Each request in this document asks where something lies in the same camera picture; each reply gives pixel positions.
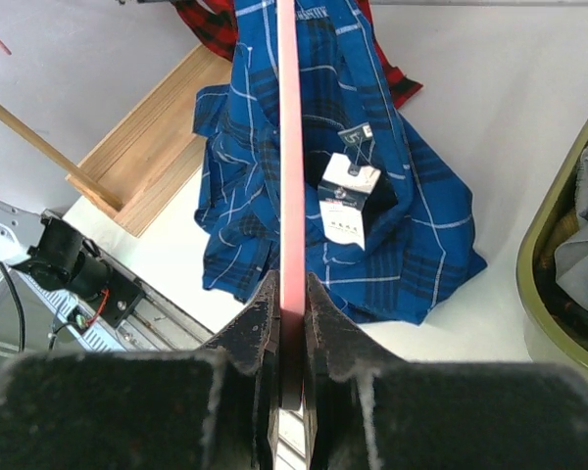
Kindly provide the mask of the yellow plaid shirt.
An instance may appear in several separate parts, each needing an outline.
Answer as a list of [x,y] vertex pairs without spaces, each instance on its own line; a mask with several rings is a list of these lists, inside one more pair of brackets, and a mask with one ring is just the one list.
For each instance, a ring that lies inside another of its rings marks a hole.
[[559,218],[535,264],[536,284],[552,316],[588,352],[588,220]]

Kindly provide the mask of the blue plaid shirt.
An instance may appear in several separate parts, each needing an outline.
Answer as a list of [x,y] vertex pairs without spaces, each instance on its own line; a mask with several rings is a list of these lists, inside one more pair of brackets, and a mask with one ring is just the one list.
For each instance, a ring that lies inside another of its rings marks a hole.
[[[248,301],[279,265],[277,8],[213,6],[227,85],[196,98],[206,140],[196,223],[202,285]],[[400,114],[415,86],[392,73],[364,1],[298,1],[306,267],[358,323],[421,323],[484,270],[472,195]]]

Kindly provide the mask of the white paper price tag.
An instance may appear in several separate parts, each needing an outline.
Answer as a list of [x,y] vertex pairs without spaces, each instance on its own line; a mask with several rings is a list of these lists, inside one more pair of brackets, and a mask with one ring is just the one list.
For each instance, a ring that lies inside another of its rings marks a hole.
[[318,204],[324,235],[340,245],[366,247],[363,211],[381,172],[370,165],[353,164],[333,153],[318,184]]

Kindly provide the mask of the pink plastic hanger blue shirt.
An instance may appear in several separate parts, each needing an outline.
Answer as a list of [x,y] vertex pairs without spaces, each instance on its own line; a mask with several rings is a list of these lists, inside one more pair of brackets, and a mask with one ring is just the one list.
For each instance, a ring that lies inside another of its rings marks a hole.
[[295,3],[276,3],[280,132],[279,305],[281,407],[296,410],[303,388],[306,309],[305,180]]

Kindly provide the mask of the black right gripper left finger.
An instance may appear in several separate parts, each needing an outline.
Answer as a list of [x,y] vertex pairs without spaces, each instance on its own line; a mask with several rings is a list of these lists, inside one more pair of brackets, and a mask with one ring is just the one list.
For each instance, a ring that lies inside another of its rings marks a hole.
[[205,469],[272,469],[278,442],[279,276],[204,347],[216,355],[204,421]]

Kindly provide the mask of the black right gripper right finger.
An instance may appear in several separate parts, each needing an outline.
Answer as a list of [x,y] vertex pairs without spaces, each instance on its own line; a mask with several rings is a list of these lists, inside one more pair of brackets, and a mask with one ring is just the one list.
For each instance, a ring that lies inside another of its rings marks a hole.
[[306,279],[303,421],[310,469],[381,469],[374,382],[403,360],[385,349]]

